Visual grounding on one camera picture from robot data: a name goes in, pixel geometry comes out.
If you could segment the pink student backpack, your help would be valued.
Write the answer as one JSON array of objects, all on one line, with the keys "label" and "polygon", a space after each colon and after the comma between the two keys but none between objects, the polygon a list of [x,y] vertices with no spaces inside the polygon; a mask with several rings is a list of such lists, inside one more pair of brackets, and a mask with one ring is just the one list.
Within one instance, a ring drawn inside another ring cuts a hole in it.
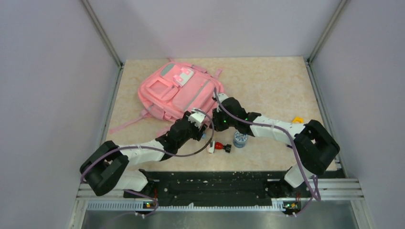
[{"label": "pink student backpack", "polygon": [[109,131],[113,134],[141,119],[154,117],[175,122],[184,112],[194,108],[212,115],[217,103],[213,92],[224,93],[219,81],[222,69],[215,74],[195,64],[177,62],[173,59],[146,78],[138,88],[138,98],[144,105],[140,116]]}]

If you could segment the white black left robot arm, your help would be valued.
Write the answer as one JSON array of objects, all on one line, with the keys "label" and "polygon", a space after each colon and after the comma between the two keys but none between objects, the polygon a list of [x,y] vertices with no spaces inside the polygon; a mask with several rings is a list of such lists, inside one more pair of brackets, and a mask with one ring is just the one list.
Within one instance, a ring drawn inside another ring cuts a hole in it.
[{"label": "white black left robot arm", "polygon": [[153,184],[146,175],[132,165],[163,161],[178,157],[178,150],[190,139],[199,141],[206,130],[202,111],[185,112],[163,135],[142,144],[119,146],[105,141],[81,165],[80,181],[87,183],[96,196],[103,196],[114,189],[136,191],[141,197],[153,192]]}]

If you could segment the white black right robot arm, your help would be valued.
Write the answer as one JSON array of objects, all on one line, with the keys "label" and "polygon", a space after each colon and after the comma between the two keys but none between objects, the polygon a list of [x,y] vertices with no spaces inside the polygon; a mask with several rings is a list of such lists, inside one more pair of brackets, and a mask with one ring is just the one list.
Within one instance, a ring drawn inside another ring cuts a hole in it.
[{"label": "white black right robot arm", "polygon": [[340,152],[338,143],[317,120],[303,124],[270,119],[247,112],[233,97],[218,100],[212,115],[217,132],[233,127],[241,134],[271,138],[292,148],[297,162],[280,183],[280,191],[287,197],[294,196],[310,177],[323,175]]}]

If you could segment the red black stamp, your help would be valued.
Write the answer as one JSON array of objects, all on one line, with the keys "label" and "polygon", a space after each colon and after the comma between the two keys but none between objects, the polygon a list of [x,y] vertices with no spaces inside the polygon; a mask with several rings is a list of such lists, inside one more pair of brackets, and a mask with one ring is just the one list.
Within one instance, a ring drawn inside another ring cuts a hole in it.
[{"label": "red black stamp", "polygon": [[220,142],[215,142],[214,148],[215,150],[224,150],[225,152],[230,153],[232,145],[231,144],[224,145]]}]

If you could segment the blue slime jar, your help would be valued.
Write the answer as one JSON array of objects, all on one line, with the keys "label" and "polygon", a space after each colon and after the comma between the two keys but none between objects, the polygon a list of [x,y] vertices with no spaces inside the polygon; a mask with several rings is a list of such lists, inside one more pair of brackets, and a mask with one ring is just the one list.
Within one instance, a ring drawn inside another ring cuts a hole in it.
[{"label": "blue slime jar", "polygon": [[248,141],[248,135],[247,134],[242,134],[239,131],[236,131],[234,133],[234,138],[233,138],[233,145],[237,148],[243,148],[246,146],[246,143]]}]

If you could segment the yellow triangular toy block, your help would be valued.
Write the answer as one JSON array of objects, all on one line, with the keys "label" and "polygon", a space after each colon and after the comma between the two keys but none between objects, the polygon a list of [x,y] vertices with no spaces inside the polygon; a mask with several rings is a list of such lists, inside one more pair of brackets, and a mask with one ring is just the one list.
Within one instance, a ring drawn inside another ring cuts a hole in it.
[{"label": "yellow triangular toy block", "polygon": [[304,123],[304,119],[301,117],[296,116],[293,120],[292,123],[294,124],[303,124]]}]

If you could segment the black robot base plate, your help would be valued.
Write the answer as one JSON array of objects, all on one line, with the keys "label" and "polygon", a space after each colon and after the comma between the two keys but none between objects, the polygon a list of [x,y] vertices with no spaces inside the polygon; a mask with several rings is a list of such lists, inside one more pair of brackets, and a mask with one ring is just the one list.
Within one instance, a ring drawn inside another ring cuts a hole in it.
[{"label": "black robot base plate", "polygon": [[155,198],[160,207],[270,206],[272,198],[309,198],[305,184],[292,188],[280,182],[282,171],[151,172],[141,194]]}]

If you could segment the aluminium frame rail left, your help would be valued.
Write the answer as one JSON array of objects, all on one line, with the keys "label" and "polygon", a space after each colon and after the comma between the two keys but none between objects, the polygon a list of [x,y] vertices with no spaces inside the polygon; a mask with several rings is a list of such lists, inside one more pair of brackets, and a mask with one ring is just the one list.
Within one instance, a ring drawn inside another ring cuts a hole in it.
[{"label": "aluminium frame rail left", "polygon": [[114,96],[117,93],[117,82],[122,73],[123,62],[106,30],[101,12],[96,7],[98,1],[81,0],[80,3],[96,33],[96,37],[91,41],[101,45],[97,54],[91,58],[95,62],[94,69],[97,75],[95,91],[98,95],[97,105],[99,109],[94,143],[94,147],[97,148],[107,135],[108,122],[112,113]]}]

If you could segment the aluminium frame rail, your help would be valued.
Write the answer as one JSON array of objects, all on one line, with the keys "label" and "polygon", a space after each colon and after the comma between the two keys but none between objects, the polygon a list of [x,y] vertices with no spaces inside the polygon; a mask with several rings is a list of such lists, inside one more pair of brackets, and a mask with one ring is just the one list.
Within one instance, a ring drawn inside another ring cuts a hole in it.
[{"label": "aluminium frame rail", "polygon": [[350,4],[350,0],[336,1],[334,11],[330,14],[329,20],[312,52],[306,58],[306,62],[322,120],[341,147],[336,164],[341,166],[341,171],[346,177],[355,178],[350,159],[351,134],[347,129],[347,124],[350,122],[341,116],[343,106],[340,99],[345,96],[339,75],[339,70],[342,69],[341,59],[335,56],[337,50],[342,47],[335,41],[335,30]]},{"label": "aluminium frame rail", "polygon": [[98,95],[97,105],[99,109],[94,143],[94,147],[97,148],[107,135],[108,122],[112,113],[114,96],[117,93],[117,82],[122,73],[123,62],[106,30],[101,12],[96,7],[98,1],[81,0],[80,3],[96,33],[96,37],[91,41],[101,45],[97,54],[91,58],[95,62],[94,69],[97,75],[95,91]]}]

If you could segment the aluminium frame rail right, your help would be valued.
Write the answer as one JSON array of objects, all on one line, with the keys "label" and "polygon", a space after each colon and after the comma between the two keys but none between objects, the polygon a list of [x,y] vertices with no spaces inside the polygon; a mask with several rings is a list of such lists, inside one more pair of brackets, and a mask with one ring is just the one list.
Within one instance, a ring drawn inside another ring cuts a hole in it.
[{"label": "aluminium frame rail right", "polygon": [[339,70],[342,69],[341,59],[335,56],[337,50],[342,47],[335,41],[335,30],[350,4],[350,0],[336,1],[334,11],[330,14],[329,20],[312,52],[306,58],[306,62],[322,120],[341,147],[336,164],[341,166],[341,171],[346,177],[355,178],[350,159],[351,134],[347,129],[347,124],[350,122],[341,116],[343,106],[340,99],[345,96],[339,75]]}]

